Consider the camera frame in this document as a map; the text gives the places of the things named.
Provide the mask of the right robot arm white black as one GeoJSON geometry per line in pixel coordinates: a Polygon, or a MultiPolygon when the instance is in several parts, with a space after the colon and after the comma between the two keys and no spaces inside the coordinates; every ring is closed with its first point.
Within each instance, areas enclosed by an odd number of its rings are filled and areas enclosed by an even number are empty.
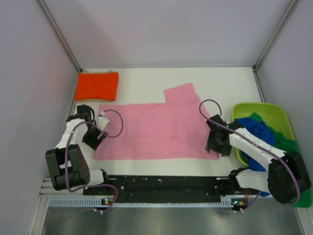
{"type": "Polygon", "coordinates": [[[207,151],[229,156],[232,148],[248,154],[264,171],[240,168],[230,173],[228,181],[232,193],[251,188],[269,193],[281,204],[297,203],[302,193],[312,187],[302,156],[287,152],[266,143],[251,134],[237,122],[226,123],[219,115],[206,120],[210,129],[207,151]]]}

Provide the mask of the pink t shirt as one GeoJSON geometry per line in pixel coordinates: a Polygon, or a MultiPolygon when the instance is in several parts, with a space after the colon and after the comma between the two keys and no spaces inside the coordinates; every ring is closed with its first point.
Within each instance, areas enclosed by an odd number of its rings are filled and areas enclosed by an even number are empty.
{"type": "Polygon", "coordinates": [[[217,160],[206,151],[210,129],[199,113],[200,98],[193,84],[164,90],[164,103],[101,105],[99,113],[110,122],[95,160],[160,160],[194,158],[217,160]]]}

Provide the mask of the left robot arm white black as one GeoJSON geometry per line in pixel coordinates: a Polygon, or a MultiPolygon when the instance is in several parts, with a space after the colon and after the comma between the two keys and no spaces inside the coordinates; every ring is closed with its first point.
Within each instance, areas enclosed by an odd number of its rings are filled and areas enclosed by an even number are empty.
{"type": "Polygon", "coordinates": [[[100,194],[110,191],[111,183],[103,169],[90,169],[92,157],[106,138],[104,128],[110,122],[102,113],[96,117],[90,106],[80,105],[76,114],[66,120],[66,129],[54,149],[45,153],[53,188],[70,192],[94,186],[100,194]]]}

